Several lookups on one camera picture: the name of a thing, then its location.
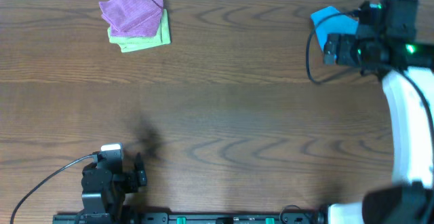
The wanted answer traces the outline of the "blue microfiber cloth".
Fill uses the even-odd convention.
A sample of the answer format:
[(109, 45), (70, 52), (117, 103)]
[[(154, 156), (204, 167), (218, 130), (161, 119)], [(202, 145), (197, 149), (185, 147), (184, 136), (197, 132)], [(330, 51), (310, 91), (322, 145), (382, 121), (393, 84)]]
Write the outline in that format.
[(339, 14), (340, 11), (335, 7), (329, 6), (311, 14), (311, 20), (316, 27), (316, 36), (321, 50), (324, 49), (328, 35), (331, 33), (355, 34), (358, 22), (348, 16), (335, 16), (322, 24), (319, 24), (325, 17), (333, 14)]

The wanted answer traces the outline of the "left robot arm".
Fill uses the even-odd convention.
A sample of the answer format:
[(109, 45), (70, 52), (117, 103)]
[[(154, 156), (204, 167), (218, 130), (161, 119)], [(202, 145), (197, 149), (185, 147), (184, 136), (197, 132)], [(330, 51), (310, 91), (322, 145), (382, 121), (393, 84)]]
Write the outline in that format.
[(115, 223), (121, 219), (125, 195), (136, 193), (147, 184), (144, 162), (137, 153), (134, 169), (125, 172), (119, 149), (99, 151), (92, 157), (94, 161), (82, 171), (83, 213), (91, 221)]

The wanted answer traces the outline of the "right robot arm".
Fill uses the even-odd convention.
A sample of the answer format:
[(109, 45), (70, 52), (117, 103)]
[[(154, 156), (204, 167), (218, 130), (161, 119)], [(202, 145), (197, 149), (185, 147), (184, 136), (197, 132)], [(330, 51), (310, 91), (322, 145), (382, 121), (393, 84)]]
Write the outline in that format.
[(353, 34), (331, 33), (326, 64), (379, 78), (393, 132), (393, 184), (352, 204), (332, 204), (325, 223), (433, 222), (433, 46), (416, 41), (418, 0), (363, 2)]

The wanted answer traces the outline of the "green folded cloth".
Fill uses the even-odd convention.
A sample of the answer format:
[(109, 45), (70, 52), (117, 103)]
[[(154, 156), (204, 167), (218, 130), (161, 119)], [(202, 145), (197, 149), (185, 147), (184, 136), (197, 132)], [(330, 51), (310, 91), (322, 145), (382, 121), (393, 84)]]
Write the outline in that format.
[(153, 37), (115, 37), (111, 35), (111, 28), (107, 29), (107, 35), (109, 42), (117, 44), (122, 53), (169, 45), (171, 37), (167, 10), (163, 10), (159, 28)]

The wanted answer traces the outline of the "purple folded cloth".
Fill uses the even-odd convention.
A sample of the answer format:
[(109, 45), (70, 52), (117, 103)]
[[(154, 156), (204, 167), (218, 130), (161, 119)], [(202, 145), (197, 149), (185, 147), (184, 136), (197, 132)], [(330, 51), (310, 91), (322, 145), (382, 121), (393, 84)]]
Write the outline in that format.
[(154, 37), (163, 14), (163, 0), (109, 0), (99, 7), (114, 37)]

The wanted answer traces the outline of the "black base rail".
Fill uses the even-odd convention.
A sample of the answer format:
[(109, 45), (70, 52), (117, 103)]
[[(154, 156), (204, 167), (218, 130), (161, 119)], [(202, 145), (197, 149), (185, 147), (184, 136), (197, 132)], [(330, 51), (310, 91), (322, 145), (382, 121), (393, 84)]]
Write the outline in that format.
[(119, 220), (101, 214), (56, 214), (53, 224), (326, 224), (324, 214), (285, 212), (283, 214), (168, 214), (129, 213)]

